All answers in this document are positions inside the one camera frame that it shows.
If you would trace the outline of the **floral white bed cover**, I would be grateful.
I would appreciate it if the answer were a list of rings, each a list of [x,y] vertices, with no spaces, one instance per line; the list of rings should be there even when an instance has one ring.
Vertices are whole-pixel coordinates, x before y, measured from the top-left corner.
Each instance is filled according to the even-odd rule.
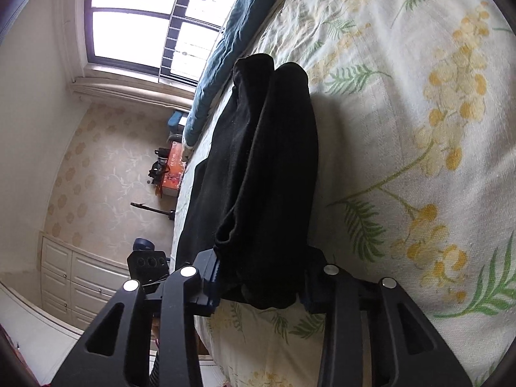
[[[276,0],[254,53],[308,75],[311,244],[399,281],[471,385],[514,385],[515,0]],[[186,147],[175,252],[231,86]]]

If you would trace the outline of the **black tripod stick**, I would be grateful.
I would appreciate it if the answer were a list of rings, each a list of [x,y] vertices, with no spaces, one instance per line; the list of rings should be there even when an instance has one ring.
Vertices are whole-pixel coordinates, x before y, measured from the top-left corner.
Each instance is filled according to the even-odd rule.
[[[174,210],[165,211],[165,210],[160,210],[160,209],[157,209],[157,208],[154,208],[154,207],[147,206],[144,203],[134,203],[134,202],[131,202],[130,206],[134,207],[134,208],[137,208],[139,210],[146,211],[146,212],[153,212],[153,213],[156,213],[156,214],[164,215],[170,221],[174,221],[175,220],[175,211]]]

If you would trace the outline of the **black pants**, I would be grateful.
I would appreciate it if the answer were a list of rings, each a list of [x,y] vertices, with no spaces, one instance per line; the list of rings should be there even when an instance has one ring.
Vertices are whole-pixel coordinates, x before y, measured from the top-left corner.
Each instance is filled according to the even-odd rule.
[[[233,91],[195,169],[176,262],[220,260],[225,299],[287,308],[308,245],[317,124],[301,66],[258,53],[236,62]]]

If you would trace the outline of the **dark teal quilt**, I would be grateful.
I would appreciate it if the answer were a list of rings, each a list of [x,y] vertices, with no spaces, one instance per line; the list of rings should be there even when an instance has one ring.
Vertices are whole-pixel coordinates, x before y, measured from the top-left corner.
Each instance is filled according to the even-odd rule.
[[[275,1],[235,1],[222,38],[208,59],[194,93],[183,132],[183,143],[187,148],[192,149],[197,144],[215,96],[223,88],[233,65],[250,44]]]

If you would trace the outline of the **window with dark frame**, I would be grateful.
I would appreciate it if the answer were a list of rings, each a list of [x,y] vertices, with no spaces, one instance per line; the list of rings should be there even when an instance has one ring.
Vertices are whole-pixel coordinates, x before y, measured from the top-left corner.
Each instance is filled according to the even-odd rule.
[[[236,0],[85,0],[90,63],[196,86]]]

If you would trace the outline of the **blue box by bed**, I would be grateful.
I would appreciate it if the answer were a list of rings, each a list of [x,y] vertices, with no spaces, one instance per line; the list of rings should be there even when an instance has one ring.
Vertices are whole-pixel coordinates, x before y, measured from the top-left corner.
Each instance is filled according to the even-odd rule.
[[[175,128],[184,128],[187,123],[188,113],[183,111],[175,111],[168,119],[168,127],[172,130]]]

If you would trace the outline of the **orange box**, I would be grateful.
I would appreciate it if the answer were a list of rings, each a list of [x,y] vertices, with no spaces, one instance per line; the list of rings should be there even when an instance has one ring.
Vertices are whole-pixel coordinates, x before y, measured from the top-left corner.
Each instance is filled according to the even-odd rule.
[[[185,163],[182,161],[182,154],[183,145],[173,142],[161,182],[161,192],[163,195],[178,197],[185,167]]]

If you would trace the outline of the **white drawer cabinet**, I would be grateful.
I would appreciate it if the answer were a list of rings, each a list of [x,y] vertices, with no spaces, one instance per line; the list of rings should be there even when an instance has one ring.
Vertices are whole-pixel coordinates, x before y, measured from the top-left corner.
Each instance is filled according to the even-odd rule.
[[[47,236],[41,237],[40,267],[44,311],[82,330],[129,279],[126,266]]]

